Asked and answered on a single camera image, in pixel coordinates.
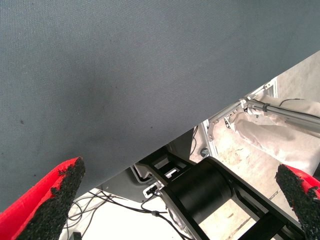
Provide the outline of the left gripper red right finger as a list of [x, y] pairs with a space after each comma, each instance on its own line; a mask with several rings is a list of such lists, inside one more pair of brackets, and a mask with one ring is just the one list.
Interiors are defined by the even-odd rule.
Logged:
[[280, 164], [275, 180], [298, 218], [307, 240], [320, 238], [320, 181], [308, 173]]

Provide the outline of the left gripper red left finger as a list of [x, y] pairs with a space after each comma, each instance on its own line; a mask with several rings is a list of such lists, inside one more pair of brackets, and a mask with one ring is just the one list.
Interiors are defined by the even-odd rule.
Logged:
[[82, 157], [57, 165], [0, 214], [0, 238], [59, 239], [85, 172]]

